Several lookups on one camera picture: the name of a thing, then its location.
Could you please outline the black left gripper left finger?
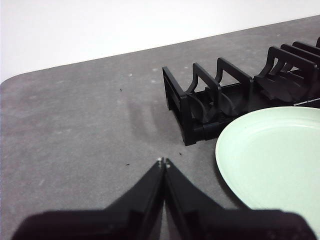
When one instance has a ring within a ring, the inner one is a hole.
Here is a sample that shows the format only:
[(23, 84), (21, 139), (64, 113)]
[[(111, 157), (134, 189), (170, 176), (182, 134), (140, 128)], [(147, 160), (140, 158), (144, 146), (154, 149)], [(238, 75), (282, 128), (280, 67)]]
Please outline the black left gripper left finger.
[(163, 207), (163, 159), (104, 209), (55, 210), (28, 216), (14, 240), (147, 240)]

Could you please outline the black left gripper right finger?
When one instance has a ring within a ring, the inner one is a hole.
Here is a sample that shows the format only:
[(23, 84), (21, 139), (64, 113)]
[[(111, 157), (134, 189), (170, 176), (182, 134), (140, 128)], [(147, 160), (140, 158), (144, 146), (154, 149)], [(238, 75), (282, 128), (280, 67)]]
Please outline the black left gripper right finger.
[(166, 158), (165, 202), (184, 240), (315, 240), (306, 220), (277, 209), (226, 209)]

